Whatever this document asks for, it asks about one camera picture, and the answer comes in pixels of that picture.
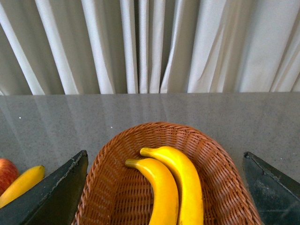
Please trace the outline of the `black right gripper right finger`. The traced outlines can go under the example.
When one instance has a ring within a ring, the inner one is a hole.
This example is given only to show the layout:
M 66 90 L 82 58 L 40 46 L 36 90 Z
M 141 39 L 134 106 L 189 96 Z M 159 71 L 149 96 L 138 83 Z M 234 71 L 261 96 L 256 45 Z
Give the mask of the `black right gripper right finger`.
M 265 225 L 300 223 L 300 184 L 247 151 L 243 170 L 248 189 Z

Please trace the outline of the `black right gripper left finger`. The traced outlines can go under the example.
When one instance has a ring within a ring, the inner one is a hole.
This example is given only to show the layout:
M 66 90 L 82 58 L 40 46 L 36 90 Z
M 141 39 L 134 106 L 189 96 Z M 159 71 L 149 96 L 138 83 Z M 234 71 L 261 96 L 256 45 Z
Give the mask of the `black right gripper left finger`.
M 2 225 L 69 225 L 87 176 L 89 160 L 82 150 L 33 188 L 0 209 Z

